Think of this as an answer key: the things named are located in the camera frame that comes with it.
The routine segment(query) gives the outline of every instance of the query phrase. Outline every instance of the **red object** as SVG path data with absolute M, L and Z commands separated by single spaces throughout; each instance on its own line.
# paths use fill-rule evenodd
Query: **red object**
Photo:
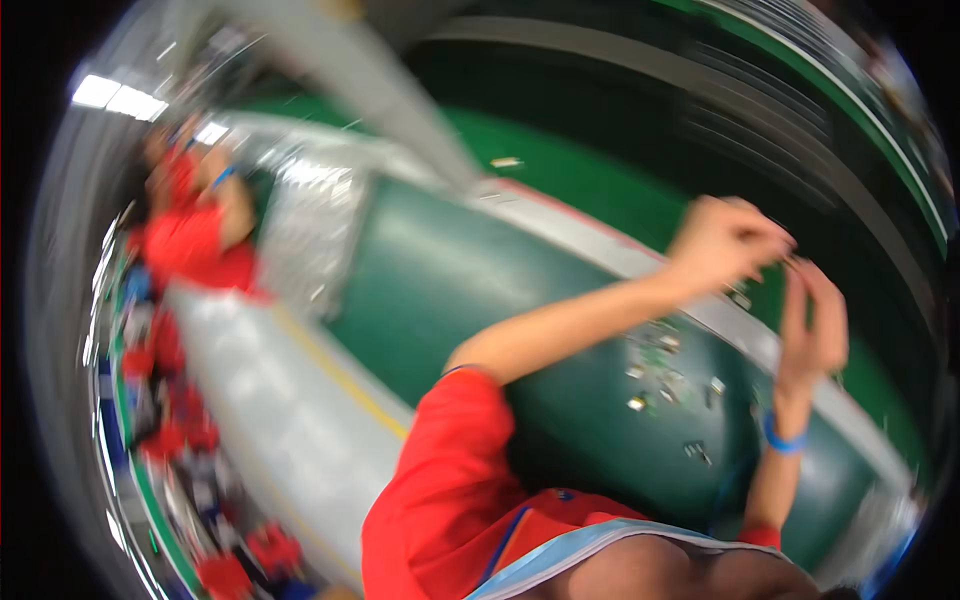
M 200 561 L 197 577 L 214 600 L 246 600 L 253 591 L 250 577 L 233 555 Z
M 172 412 L 178 420 L 200 420 L 206 415 L 204 398 L 194 385 L 186 389 L 169 388 Z
M 189 421 L 182 424 L 186 442 L 194 450 L 212 451 L 220 441 L 220 430 L 204 415 L 203 422 Z
M 143 227 L 131 228 L 127 232 L 127 254 L 136 256 L 143 248 Z
M 150 220 L 143 257 L 160 293 L 174 276 L 212 288 L 253 289 L 253 245 L 244 241 L 224 251 L 222 218 L 212 204 L 171 208 Z
M 180 346 L 177 322 L 169 310 L 159 309 L 150 324 L 151 345 L 156 363 L 164 372 L 180 372 L 186 366 L 186 356 Z
M 193 205 L 200 197 L 200 190 L 196 189 L 194 182 L 199 161 L 190 151 L 179 152 L 176 148 L 168 150 L 163 159 L 170 177 L 171 206 L 184 208 Z
M 126 350 L 120 359 L 120 372 L 125 379 L 149 377 L 154 370 L 154 353 L 147 348 Z
M 513 433 L 501 388 L 478 370 L 456 370 L 423 397 L 394 478 L 364 521 L 368 600 L 463 598 L 491 563 L 495 573 L 569 531 L 619 517 L 647 519 L 599 495 L 527 495 L 507 465 Z M 780 546 L 775 530 L 738 539 Z
M 267 523 L 247 535 L 247 546 L 268 577 L 289 574 L 300 563 L 300 543 L 276 523 Z
M 179 456 L 183 452 L 185 443 L 186 434 L 180 426 L 168 421 L 163 423 L 154 435 L 140 444 L 139 451 L 147 460 L 165 463 Z

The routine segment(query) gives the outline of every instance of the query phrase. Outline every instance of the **wrist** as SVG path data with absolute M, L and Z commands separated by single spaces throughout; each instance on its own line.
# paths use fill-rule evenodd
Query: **wrist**
M 786 396 L 782 391 L 774 391 L 774 432 L 782 440 L 792 440 L 802 435 L 810 423 L 813 408 L 812 389 L 794 391 Z
M 666 264 L 647 278 L 660 291 L 663 301 L 671 307 L 678 307 L 697 298 L 700 293 L 694 289 L 690 277 Z

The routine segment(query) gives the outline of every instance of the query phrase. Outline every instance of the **red shirt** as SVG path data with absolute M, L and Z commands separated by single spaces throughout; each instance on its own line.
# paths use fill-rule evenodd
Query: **red shirt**
M 647 520 L 604 496 L 526 494 L 507 466 L 513 433 L 501 388 L 478 370 L 451 372 L 423 397 L 394 478 L 364 521 L 367 600 L 460 600 L 559 535 L 613 518 Z M 771 529 L 737 539 L 780 547 Z
M 168 150 L 163 159 L 170 178 L 170 205 L 173 208 L 192 206 L 200 197 L 200 190 L 194 187 L 197 159 L 188 150 L 178 153 L 175 148 Z
M 171 208 L 147 223 L 143 260 L 159 292 L 174 276 L 206 287 L 253 291 L 253 244 L 244 241 L 224 251 L 221 219 L 216 204 L 194 204 Z

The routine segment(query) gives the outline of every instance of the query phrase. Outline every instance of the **finger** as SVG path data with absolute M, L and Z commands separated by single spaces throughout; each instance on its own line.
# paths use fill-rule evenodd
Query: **finger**
M 836 285 L 812 262 L 804 261 L 800 275 L 813 299 L 813 336 L 817 354 L 826 367 L 840 367 L 847 361 L 850 345 L 847 303 Z
M 784 340 L 798 340 L 806 332 L 806 288 L 800 273 L 787 267 L 783 288 L 783 309 L 780 312 L 780 336 Z
M 727 218 L 729 223 L 737 228 L 740 233 L 771 236 L 788 242 L 791 247 L 797 245 L 797 241 L 787 233 L 786 229 L 763 216 L 763 213 L 759 211 L 738 207 L 736 210 L 730 211 Z
M 783 260 L 793 251 L 790 242 L 777 237 L 754 237 L 744 243 L 748 246 L 754 269 Z
M 750 204 L 739 196 L 724 196 L 720 200 L 724 201 L 727 204 L 732 204 L 738 208 L 748 208 L 755 212 L 760 212 L 760 209 L 757 208 L 754 204 Z

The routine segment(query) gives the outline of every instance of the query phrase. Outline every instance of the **green rail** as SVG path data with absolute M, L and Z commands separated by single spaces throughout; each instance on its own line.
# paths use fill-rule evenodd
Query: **green rail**
M 116 243 L 120 245 L 121 248 L 123 247 L 123 242 L 122 237 L 116 240 Z M 129 445 L 133 432 L 133 417 L 131 415 L 130 405 L 127 402 L 127 386 L 124 384 L 123 374 L 120 373 L 120 364 L 123 360 L 124 352 L 123 331 L 120 328 L 120 315 L 123 312 L 123 293 L 120 290 L 120 274 L 123 273 L 126 268 L 127 260 L 126 254 L 121 253 L 113 275 L 113 282 L 110 284 L 109 294 L 113 302 L 113 323 L 110 328 L 110 336 L 112 339 L 110 340 L 108 351 L 110 378 L 113 381 L 113 397 L 116 403 L 117 420 L 119 421 L 117 424 L 120 427 L 120 435 L 123 438 L 124 447 Z M 144 465 L 143 461 L 135 454 L 130 453 L 129 458 L 133 482 L 136 484 L 140 492 L 140 497 L 143 499 L 143 507 L 146 510 L 147 518 L 150 520 L 150 525 L 156 533 L 159 546 L 163 549 L 164 554 L 174 570 L 177 571 L 183 584 L 187 586 L 197 598 L 206 598 L 206 592 L 200 584 L 197 571 L 194 569 L 192 563 L 190 563 L 186 553 L 184 553 L 180 547 L 180 542 L 170 528 L 166 514 L 164 514 L 159 501 L 156 499 L 154 487 L 150 482 L 146 465 Z

